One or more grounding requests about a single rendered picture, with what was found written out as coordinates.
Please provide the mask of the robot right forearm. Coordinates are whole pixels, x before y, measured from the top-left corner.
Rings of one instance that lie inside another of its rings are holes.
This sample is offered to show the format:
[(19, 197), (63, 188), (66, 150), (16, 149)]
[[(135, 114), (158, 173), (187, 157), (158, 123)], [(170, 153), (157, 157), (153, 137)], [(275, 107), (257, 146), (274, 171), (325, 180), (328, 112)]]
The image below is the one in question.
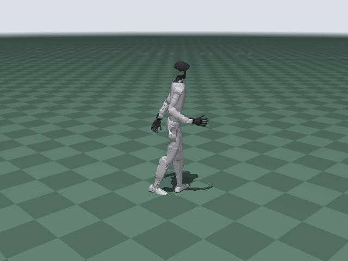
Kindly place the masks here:
[(171, 109), (170, 109), (170, 114), (171, 114), (175, 119), (178, 119), (178, 120), (182, 121), (183, 123), (192, 124), (192, 122), (193, 122), (193, 119), (189, 119), (188, 117), (185, 117), (185, 116), (182, 115), (180, 112), (178, 112), (175, 108), (171, 108)]

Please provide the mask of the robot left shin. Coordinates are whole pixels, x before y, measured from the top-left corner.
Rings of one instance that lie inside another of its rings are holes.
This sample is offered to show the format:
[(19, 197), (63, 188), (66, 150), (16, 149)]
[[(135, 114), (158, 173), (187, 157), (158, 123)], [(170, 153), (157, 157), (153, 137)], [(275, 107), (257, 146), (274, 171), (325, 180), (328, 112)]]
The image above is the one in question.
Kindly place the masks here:
[(182, 186), (183, 158), (181, 160), (173, 160), (173, 167), (176, 173), (177, 185)]

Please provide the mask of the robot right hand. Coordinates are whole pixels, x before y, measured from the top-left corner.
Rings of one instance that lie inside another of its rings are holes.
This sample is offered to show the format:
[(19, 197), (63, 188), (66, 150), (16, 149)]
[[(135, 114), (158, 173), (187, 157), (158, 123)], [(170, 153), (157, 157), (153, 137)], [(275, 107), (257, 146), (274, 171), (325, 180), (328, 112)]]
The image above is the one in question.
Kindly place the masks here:
[(189, 117), (189, 119), (193, 119), (192, 125), (196, 124), (197, 126), (205, 127), (207, 123), (202, 123), (202, 122), (208, 122), (208, 121), (203, 121), (203, 120), (207, 120), (207, 118), (206, 119), (202, 119), (202, 117), (204, 117), (204, 115), (200, 116), (199, 118), (197, 117), (195, 119), (193, 117)]

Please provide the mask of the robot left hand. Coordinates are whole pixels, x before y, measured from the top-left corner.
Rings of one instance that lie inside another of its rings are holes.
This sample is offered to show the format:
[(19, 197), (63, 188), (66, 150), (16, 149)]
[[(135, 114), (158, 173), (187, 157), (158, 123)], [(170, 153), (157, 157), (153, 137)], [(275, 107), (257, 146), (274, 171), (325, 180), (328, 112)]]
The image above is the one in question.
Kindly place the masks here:
[(153, 130), (156, 133), (156, 129), (157, 129), (157, 133), (158, 133), (158, 127), (160, 126), (160, 130), (161, 130), (161, 120), (160, 118), (158, 118), (159, 113), (157, 114), (156, 120), (153, 122), (153, 125), (151, 127), (151, 130)]

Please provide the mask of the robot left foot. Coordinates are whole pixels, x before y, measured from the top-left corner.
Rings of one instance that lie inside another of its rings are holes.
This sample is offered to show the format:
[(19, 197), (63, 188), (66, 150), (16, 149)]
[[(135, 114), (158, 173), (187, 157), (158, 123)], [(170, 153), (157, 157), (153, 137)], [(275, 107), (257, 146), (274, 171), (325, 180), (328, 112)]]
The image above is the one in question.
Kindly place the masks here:
[(184, 183), (182, 186), (179, 186), (179, 184), (177, 186), (175, 186), (175, 192), (180, 192), (183, 189), (186, 189), (189, 186), (189, 184)]

